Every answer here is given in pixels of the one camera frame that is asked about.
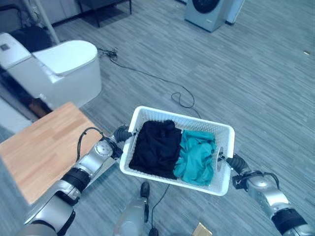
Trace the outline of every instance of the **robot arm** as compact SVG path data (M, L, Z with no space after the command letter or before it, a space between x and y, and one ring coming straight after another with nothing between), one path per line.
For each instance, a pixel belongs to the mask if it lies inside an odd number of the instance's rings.
M27 215L26 226L17 236L65 235L75 218L73 206L78 203L82 191L89 183L99 177L99 172L108 158L119 158L122 154L116 143L125 141L131 136L126 129L125 126L118 128L110 138L103 136L90 152L79 159L61 180L55 182L32 205L32 209ZM87 130L81 135L79 143Z
M238 173L232 178L233 186L245 189L283 236L315 236L315 229L293 208L280 190L278 178L274 174L251 171L244 159L236 154L226 161ZM274 177L277 187L266 175Z

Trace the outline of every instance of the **white pole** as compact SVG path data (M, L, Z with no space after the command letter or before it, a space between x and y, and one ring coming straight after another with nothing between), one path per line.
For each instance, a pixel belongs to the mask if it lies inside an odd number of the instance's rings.
M31 8L31 6L29 4L29 1L28 0L23 0L23 2L24 2L24 5L26 6L26 8L28 9L28 12L29 12L31 18L33 19L34 22L36 22L38 19L35 18L34 13L32 12L32 8Z
M52 27L52 25L51 25L47 15L46 15L46 12L45 12L42 4L40 3L40 0L35 0L35 3L37 5L38 11L39 11L41 17L43 18L43 20L45 22L45 25L46 25L47 29L49 30L50 34L52 35L55 43L59 44L60 41L59 41L59 39L58 39L58 37L56 35L56 32L55 32L54 28Z

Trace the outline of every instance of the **white wall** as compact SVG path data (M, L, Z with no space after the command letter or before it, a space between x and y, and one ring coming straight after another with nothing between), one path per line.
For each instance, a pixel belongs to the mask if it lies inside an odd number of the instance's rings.
M0 98L0 125L7 130L17 133L32 122L26 119L21 113L12 108L6 101Z

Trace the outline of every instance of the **wooden tabletop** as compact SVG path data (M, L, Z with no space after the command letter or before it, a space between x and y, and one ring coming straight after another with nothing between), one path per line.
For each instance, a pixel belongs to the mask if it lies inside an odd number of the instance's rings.
M81 133L95 126L72 103L66 103L0 144L0 155L29 204L73 166ZM89 130L81 156L101 138Z

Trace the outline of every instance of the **power cord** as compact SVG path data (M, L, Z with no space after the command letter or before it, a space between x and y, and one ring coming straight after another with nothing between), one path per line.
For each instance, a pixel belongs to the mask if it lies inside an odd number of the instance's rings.
M241 181L244 181L246 179L249 179L251 177L255 177L255 176L271 176L275 182L276 182L276 185L277 185L277 188L280 190L280 182L279 182L279 179L278 177L274 174L274 173L269 173L269 172L264 172L264 173L253 173L253 174L250 174L248 176L244 176L241 178Z
M187 1L184 1L184 0L175 0L175 1L178 1L178 2L180 2L182 4L184 4L184 5L187 5Z
M162 197L160 198L160 200L154 205L154 207L152 208L152 212L151 212L151 230L153 229L153 211L156 208L156 206L163 200L163 198L165 197L167 190L169 188L169 185L167 186L165 192L163 193Z
M142 71L142 70L138 70L138 69L135 69L135 68L132 68L132 67L129 67L129 66L125 66L125 65L121 65L117 62L118 60L118 55L117 55L117 52L118 50L116 48L114 48L113 50L106 50L106 49L103 49L103 48L98 48L98 51L99 51L99 58L104 58L104 57L108 57L110 59L110 61L112 63L114 63L115 65L121 67L121 68L124 68L124 69L128 69L128 70L132 70L132 71L135 71L135 72L138 72L138 73L141 73L141 74L144 74L144 75L147 75L151 78L154 78L154 79L157 79L157 80L160 80L160 81L163 81L163 82L166 82L166 83L170 83L170 84L174 84L174 85L177 85L177 86L180 86L182 87L192 98L192 104L191 105L184 105L182 102L181 102L181 97L182 97L182 94L180 92L174 92L172 93L171 95L171 99L178 103L181 107L184 107L184 108L187 108L187 109L192 109L193 111L196 112L196 114L198 115L198 117L201 119L201 116L199 114L199 112L193 107L195 105L195 97L194 95L183 85L179 84L179 83L176 83L176 82L173 82L173 81L170 81L170 80L166 80L166 79L163 79L161 77L158 77L158 76L155 76L153 74L150 74L148 72L145 72L145 71Z
M79 137L79 141L78 141L78 145L77 145L77 159L76 159L75 162L77 162L77 161L80 159L80 155L81 155L81 154L80 154L80 152L81 152L81 142L82 142L83 137L87 134L87 131L90 130L90 129L96 130L98 133L101 134L101 136L102 136L103 139L106 139L104 133L103 133L101 130L99 130L98 128L89 127L89 128L87 128L87 129L85 129L85 130L83 131L83 133L82 133L82 134L80 135L80 137Z

